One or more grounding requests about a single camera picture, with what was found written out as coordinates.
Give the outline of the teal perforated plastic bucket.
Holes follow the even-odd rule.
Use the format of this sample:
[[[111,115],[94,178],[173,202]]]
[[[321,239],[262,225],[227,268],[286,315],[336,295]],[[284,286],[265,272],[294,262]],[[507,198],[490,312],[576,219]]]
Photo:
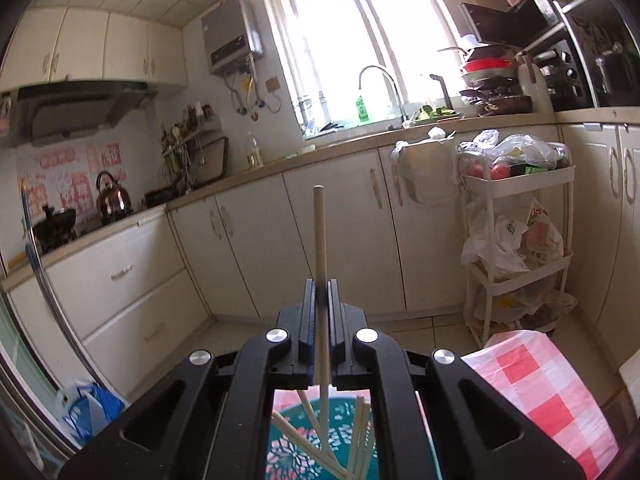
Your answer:
[[[369,431],[366,452],[359,479],[378,479],[378,447],[375,443],[373,411],[367,390],[329,391],[329,444],[331,457],[346,470],[352,442],[352,420],[356,411],[356,399],[363,396],[370,404]],[[320,393],[317,387],[301,392],[279,390],[273,401],[273,411],[280,413],[296,430],[317,448],[321,447],[318,435]],[[265,477],[267,479],[336,479],[304,451],[288,440],[271,422]]]

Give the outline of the wooden chopstick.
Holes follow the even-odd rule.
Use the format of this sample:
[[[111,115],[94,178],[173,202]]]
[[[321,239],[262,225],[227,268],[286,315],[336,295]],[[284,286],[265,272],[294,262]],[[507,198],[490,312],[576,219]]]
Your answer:
[[[330,336],[328,265],[326,264],[326,196],[322,185],[314,186],[314,284],[316,284],[316,334],[314,335],[314,380],[319,385],[322,451],[331,457],[329,444]]]
[[[370,404],[363,397],[356,399],[356,411],[352,420],[352,442],[350,442],[347,465],[347,479],[359,479],[360,469],[366,452],[369,431]]]
[[[280,413],[273,412],[271,421],[288,440],[292,441],[323,469],[329,471],[337,479],[346,479],[347,470],[335,458],[332,458],[328,452],[322,450],[322,448],[317,448],[303,437]]]

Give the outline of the red white checkered tablecloth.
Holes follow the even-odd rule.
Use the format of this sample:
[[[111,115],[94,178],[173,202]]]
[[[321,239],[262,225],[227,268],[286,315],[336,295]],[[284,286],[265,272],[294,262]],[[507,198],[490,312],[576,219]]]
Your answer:
[[[462,361],[597,479],[618,444],[596,399],[551,340],[531,330],[491,336]]]

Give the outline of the blue plastic bag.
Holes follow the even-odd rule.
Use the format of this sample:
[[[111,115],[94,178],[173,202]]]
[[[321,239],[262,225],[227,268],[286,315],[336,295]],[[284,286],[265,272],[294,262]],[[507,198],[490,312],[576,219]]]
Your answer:
[[[75,382],[58,390],[56,418],[80,444],[86,445],[128,408],[128,404],[96,382]]]

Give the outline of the white plastic bags on cart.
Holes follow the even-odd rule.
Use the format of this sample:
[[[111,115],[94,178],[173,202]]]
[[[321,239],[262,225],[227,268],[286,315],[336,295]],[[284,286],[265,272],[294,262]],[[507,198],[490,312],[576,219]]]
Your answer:
[[[572,310],[576,167],[563,143],[485,130],[458,148],[466,326],[480,344],[505,330],[551,332]]]

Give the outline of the white rolling cart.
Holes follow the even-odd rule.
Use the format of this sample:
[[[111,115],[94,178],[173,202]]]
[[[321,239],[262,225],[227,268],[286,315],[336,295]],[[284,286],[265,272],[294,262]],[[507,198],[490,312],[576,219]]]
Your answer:
[[[516,300],[525,289],[564,292],[573,258],[576,167],[512,176],[472,157],[459,158],[466,270],[463,317],[484,346],[499,330],[521,327],[544,300]]]

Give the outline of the metal kettle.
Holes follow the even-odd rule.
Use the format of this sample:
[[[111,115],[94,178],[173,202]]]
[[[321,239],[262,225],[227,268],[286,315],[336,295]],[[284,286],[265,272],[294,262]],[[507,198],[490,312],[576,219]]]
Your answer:
[[[127,218],[134,213],[129,193],[110,172],[103,170],[96,176],[96,209],[102,226]]]

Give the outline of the black wok on stove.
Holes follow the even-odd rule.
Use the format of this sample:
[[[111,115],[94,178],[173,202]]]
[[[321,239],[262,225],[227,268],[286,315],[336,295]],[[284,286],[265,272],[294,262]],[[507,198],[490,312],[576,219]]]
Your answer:
[[[54,207],[44,204],[42,211],[46,215],[43,220],[34,225],[34,237],[44,254],[76,240],[75,230],[76,209],[67,208],[56,210]]]

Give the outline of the white hanging trash bin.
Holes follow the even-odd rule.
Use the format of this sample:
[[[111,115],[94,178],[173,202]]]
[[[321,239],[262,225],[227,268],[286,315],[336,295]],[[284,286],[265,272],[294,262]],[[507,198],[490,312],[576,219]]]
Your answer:
[[[454,137],[433,127],[421,141],[398,141],[390,157],[410,200],[436,205],[452,202],[458,195],[455,154]]]

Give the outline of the chrome sink faucet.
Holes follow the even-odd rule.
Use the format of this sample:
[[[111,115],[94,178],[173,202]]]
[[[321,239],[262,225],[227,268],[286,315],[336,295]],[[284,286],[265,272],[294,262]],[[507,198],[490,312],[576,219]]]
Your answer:
[[[358,96],[363,97],[370,122],[385,122],[390,129],[404,125],[407,118],[404,98],[393,75],[385,67],[369,64],[360,70]]]

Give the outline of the green dish soap bottle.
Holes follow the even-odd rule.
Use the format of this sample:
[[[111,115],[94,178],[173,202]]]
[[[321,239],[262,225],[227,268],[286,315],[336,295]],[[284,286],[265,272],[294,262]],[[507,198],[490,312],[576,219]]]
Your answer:
[[[364,104],[362,96],[358,96],[358,98],[356,99],[356,107],[360,124],[366,124],[367,122],[370,122],[369,113],[367,111],[366,104]]]

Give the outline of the stack of pots and pans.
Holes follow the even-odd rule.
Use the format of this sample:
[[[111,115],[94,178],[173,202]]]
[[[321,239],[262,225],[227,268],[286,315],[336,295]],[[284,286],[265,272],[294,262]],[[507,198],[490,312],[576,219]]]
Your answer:
[[[464,82],[460,96],[475,108],[478,116],[528,114],[533,110],[533,100],[526,96],[518,79],[518,61],[510,46],[450,46],[437,52],[440,56],[451,54],[458,62]]]

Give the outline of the white thermos jug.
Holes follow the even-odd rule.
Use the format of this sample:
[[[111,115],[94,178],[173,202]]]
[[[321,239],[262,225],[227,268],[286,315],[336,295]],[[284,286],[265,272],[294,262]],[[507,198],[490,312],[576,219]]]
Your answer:
[[[518,63],[518,83],[522,93],[532,99],[534,113],[553,113],[544,75],[528,55],[523,55]]]

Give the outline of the black microwave oven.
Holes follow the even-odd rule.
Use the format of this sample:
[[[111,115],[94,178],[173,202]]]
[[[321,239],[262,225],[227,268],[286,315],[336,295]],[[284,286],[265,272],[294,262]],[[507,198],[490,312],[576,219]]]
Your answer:
[[[536,0],[520,0],[507,11],[466,2],[459,8],[472,33],[485,44],[524,48],[559,23],[555,13],[544,13]]]

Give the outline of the wall utensil rack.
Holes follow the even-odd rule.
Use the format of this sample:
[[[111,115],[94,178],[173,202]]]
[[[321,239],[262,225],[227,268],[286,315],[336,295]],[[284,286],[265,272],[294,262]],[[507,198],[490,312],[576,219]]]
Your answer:
[[[209,104],[195,102],[182,111],[182,121],[162,124],[160,151],[163,166],[160,177],[180,195],[196,185],[196,168],[206,164],[204,136],[221,130],[221,121]]]

